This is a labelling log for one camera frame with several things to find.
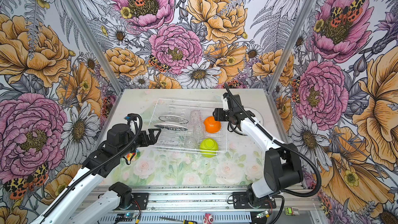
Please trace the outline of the strawberry pattern white plate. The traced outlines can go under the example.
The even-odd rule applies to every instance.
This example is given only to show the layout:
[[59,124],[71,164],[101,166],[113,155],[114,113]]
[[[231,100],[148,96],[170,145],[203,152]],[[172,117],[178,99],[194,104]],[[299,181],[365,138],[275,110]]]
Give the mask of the strawberry pattern white plate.
[[250,111],[254,114],[254,117],[252,117],[253,119],[256,120],[256,122],[258,122],[260,125],[264,125],[264,119],[263,116],[261,115],[261,113],[253,108],[247,108],[247,111]]

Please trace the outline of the green rimmed white plate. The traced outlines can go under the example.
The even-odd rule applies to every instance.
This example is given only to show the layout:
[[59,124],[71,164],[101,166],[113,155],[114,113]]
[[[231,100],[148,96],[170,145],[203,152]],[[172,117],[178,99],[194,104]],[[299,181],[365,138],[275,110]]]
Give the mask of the green rimmed white plate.
[[174,122],[179,124],[188,124],[189,120],[187,118],[177,116],[177,115],[161,115],[159,120],[163,122]]

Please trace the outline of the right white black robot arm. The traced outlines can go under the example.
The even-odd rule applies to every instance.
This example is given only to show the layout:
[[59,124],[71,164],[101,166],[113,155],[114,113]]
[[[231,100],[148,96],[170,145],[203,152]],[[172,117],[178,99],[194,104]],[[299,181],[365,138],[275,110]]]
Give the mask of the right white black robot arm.
[[[322,182],[318,166],[299,152],[294,144],[286,144],[272,135],[253,112],[245,110],[240,96],[233,94],[227,83],[224,83],[224,88],[227,92],[223,94],[223,108],[216,108],[212,116],[216,121],[227,122],[230,132],[239,130],[250,137],[265,154],[263,176],[247,188],[248,203],[252,207],[258,207],[280,193],[299,198],[317,195]],[[316,176],[316,185],[307,193],[288,189],[303,181],[302,161],[314,170]]]

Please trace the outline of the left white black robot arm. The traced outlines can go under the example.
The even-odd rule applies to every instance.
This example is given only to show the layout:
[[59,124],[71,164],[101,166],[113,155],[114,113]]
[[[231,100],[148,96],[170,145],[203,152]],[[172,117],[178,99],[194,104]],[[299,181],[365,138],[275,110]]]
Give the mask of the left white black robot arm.
[[133,202],[132,190],[124,183],[115,183],[94,203],[76,214],[85,198],[116,168],[121,159],[139,147],[154,145],[161,129],[143,130],[139,114],[128,114],[126,123],[112,126],[107,138],[83,162],[76,176],[39,215],[35,224],[96,224],[116,208],[128,208]]

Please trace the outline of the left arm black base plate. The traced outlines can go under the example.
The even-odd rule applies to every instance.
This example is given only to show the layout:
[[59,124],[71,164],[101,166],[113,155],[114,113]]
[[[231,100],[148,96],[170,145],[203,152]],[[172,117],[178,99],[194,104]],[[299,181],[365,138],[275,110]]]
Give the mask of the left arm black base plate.
[[126,210],[146,210],[149,202],[149,193],[133,192],[126,200]]

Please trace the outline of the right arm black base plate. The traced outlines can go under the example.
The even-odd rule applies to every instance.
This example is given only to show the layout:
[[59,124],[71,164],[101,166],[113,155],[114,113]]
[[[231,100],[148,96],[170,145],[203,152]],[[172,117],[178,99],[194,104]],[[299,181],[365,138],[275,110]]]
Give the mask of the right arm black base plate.
[[276,202],[269,197],[257,198],[248,192],[233,192],[232,204],[234,209],[275,209]]

